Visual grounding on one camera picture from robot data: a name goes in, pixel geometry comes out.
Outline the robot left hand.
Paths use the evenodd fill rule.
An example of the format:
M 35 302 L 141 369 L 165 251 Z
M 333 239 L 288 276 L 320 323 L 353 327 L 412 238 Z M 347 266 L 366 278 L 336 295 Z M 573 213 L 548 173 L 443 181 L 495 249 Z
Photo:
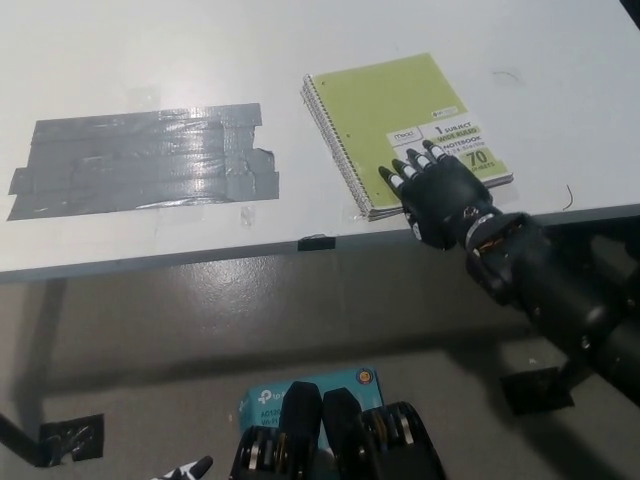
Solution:
M 165 475 L 155 477 L 154 480 L 200 480 L 206 475 L 212 465 L 212 457 L 205 456 L 198 461 L 176 467 Z

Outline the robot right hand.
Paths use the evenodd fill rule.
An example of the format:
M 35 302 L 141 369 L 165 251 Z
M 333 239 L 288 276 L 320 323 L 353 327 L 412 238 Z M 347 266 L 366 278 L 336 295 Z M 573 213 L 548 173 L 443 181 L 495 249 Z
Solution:
M 465 246 L 474 222 L 499 211 L 489 190 L 457 157 L 429 140 L 423 147 L 378 172 L 401 202 L 416 238 L 439 250 Z

